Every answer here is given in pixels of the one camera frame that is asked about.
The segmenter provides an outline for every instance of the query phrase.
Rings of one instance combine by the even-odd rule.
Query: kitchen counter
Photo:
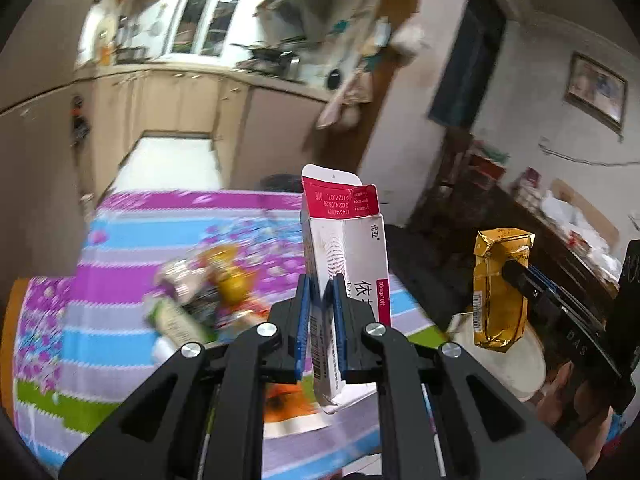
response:
[[[332,92],[313,86],[300,83],[293,83],[284,79],[277,79],[260,74],[249,73],[235,68],[204,63],[185,63],[175,61],[155,61],[139,64],[117,64],[110,66],[86,66],[76,69],[75,80],[96,79],[109,75],[124,74],[129,72],[140,72],[143,70],[171,70],[174,72],[196,72],[206,74],[217,74],[246,83],[251,86],[267,88],[293,95],[299,95],[314,99],[316,101],[327,102]]]

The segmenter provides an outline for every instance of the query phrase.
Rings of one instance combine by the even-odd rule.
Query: tablecloth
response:
[[[14,423],[36,456],[59,468],[155,369],[157,333],[143,320],[142,297],[158,265],[198,245],[247,241],[239,257],[258,267],[257,295],[290,298],[304,272],[300,206],[297,194],[235,191],[105,199],[76,275],[31,280],[18,321]],[[414,342],[439,343],[411,295],[393,277],[390,285],[392,325]],[[376,402],[339,410],[327,428],[265,440],[263,476],[320,478],[371,452],[380,442]]]

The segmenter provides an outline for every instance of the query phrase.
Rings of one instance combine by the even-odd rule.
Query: barcode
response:
[[[320,335],[318,333],[318,324],[314,316],[309,317],[309,332],[311,332],[311,364],[314,368],[314,378],[320,379],[320,346],[318,344]]]
[[[474,332],[482,332],[482,290],[474,291]]]

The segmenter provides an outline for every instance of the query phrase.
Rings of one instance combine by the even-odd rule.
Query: framed photo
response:
[[[622,132],[626,80],[597,61],[574,52],[564,98],[619,135]]]

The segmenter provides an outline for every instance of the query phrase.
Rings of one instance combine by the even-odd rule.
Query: silver bolt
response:
[[[198,343],[187,343],[182,345],[180,353],[185,357],[197,357],[200,355],[200,345]]]
[[[364,330],[369,335],[381,336],[386,332],[386,328],[382,323],[369,323]]]
[[[262,323],[258,325],[258,328],[256,330],[258,332],[258,335],[261,335],[262,337],[271,337],[278,331],[278,327],[273,323]]]
[[[455,359],[462,355],[462,348],[460,348],[460,345],[455,343],[444,343],[444,345],[442,345],[442,353],[447,357]]]

